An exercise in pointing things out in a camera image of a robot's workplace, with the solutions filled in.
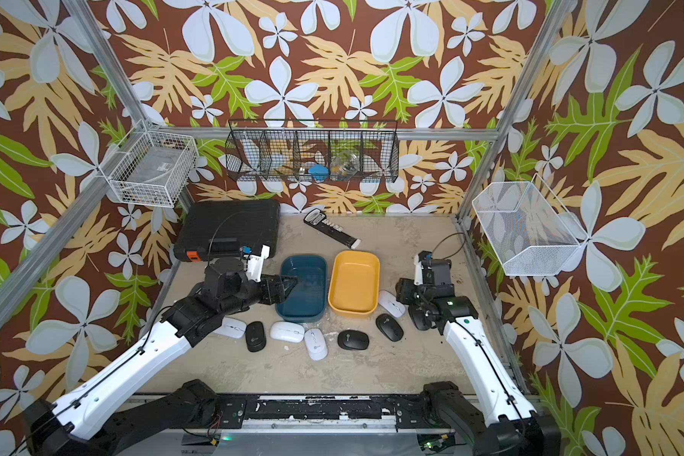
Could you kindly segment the black mouse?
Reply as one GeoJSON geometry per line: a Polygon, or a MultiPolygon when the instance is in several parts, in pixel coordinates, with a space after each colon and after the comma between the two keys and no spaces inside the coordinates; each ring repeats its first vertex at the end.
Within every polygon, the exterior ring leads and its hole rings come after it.
{"type": "Polygon", "coordinates": [[[404,331],[397,320],[388,313],[382,313],[375,319],[375,324],[381,334],[391,342],[398,342],[404,336],[404,331]]]}
{"type": "Polygon", "coordinates": [[[245,342],[249,353],[258,353],[266,347],[267,338],[261,321],[254,321],[247,325],[245,342]]]}
{"type": "Polygon", "coordinates": [[[345,351],[366,351],[370,346],[370,338],[364,332],[345,330],[338,334],[337,345],[345,351]]]}

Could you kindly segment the yellow plastic storage box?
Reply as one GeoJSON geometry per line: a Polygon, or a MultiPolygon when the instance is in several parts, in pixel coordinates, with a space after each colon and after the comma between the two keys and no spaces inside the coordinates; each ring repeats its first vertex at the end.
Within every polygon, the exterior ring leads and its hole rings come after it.
{"type": "Polygon", "coordinates": [[[368,317],[378,303],[380,260],[368,252],[348,250],[334,259],[328,302],[345,317],[368,317]]]}

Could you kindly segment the teal plastic storage box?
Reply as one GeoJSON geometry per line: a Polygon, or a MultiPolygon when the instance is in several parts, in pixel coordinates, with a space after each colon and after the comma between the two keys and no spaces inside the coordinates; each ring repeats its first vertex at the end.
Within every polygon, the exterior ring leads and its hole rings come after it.
{"type": "Polygon", "coordinates": [[[281,265],[282,276],[298,280],[294,290],[275,309],[285,321],[313,323],[323,317],[327,306],[327,262],[322,256],[289,256],[281,265]]]}

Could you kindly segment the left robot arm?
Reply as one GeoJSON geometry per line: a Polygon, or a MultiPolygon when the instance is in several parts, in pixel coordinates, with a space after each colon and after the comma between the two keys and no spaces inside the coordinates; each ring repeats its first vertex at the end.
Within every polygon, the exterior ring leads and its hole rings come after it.
{"type": "Polygon", "coordinates": [[[290,275],[265,275],[259,256],[218,258],[186,298],[159,313],[147,333],[104,370],[50,403],[37,400],[21,414],[31,455],[115,455],[171,428],[212,428],[218,395],[203,381],[130,410],[121,407],[165,366],[216,332],[228,315],[255,304],[284,302],[298,284],[290,275]]]}

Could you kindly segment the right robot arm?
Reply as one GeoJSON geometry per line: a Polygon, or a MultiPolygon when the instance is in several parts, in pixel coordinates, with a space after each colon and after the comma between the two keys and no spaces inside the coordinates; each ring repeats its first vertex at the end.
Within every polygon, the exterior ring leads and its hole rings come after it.
{"type": "Polygon", "coordinates": [[[427,417],[452,428],[473,455],[559,455],[562,433],[554,418],[524,396],[470,299],[455,294],[451,261],[423,251],[414,267],[413,279],[397,282],[396,300],[408,307],[417,330],[437,330],[452,347],[478,399],[471,404],[450,382],[427,384],[427,417]]]}

